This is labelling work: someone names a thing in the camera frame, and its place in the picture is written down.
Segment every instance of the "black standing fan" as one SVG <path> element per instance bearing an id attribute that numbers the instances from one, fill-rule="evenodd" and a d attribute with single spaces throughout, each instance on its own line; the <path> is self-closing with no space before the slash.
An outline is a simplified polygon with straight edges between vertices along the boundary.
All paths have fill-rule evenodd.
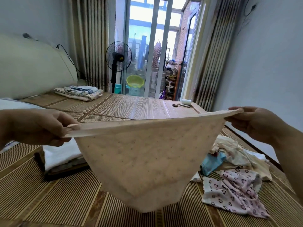
<path id="1" fill-rule="evenodd" d="M 131 64 L 131 49 L 124 42 L 112 43 L 105 53 L 106 63 L 112 69 L 112 93 L 115 92 L 117 71 L 122 72 Z"/>

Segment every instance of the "beige curtain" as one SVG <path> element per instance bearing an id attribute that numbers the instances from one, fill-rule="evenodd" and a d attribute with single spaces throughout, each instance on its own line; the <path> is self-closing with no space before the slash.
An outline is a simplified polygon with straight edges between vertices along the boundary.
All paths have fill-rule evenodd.
<path id="1" fill-rule="evenodd" d="M 192 97 L 192 100 L 206 111 L 211 110 L 215 98 L 241 4 L 241 0 L 219 0 L 219 2 L 218 11 L 215 11 L 216 16 L 214 16 L 214 29 L 207 45 L 206 58 Z"/>
<path id="2" fill-rule="evenodd" d="M 87 85 L 109 91 L 105 62 L 108 47 L 108 0 L 69 0 L 71 54 Z"/>

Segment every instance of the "white roll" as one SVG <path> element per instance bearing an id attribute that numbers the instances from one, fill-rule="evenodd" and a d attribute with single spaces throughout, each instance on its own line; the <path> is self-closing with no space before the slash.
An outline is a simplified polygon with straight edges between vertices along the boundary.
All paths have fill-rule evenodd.
<path id="1" fill-rule="evenodd" d="M 181 103 L 182 103 L 182 104 L 185 104 L 185 105 L 191 106 L 191 100 L 190 100 L 190 99 L 182 99 L 182 100 L 181 100 Z"/>

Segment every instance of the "bamboo mat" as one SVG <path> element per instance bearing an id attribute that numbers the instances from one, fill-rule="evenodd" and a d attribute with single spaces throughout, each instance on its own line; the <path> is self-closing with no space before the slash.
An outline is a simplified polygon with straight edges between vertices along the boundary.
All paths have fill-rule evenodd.
<path id="1" fill-rule="evenodd" d="M 173 101 L 105 93 L 92 102 L 46 94 L 25 99 L 28 103 L 69 113 L 80 122 L 121 119 L 169 118 L 203 113 L 194 107 L 173 107 Z M 255 151 L 224 128 L 222 135 Z M 303 208 L 284 173 L 271 164 L 273 182 L 265 182 L 260 199 L 271 220 L 240 216 L 202 203 L 203 184 L 190 182 L 181 200 L 155 212 L 140 214 L 108 192 L 90 169 L 58 179 L 43 181 L 33 159 L 40 146 L 18 144 L 0 155 L 0 226 L 146 226 L 146 227 L 284 227 L 302 226 Z"/>

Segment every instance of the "brick wall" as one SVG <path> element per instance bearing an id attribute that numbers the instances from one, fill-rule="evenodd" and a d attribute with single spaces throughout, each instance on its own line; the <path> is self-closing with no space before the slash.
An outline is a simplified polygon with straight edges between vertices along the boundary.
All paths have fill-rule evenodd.
<path id="1" fill-rule="evenodd" d="M 181 31 L 180 31 L 179 43 L 178 43 L 177 54 L 176 54 L 177 62 L 182 62 L 183 60 L 183 55 L 185 51 L 185 42 L 187 38 L 187 24 L 191 14 L 190 6 L 191 6 L 191 1 L 187 4 L 181 19 Z"/>

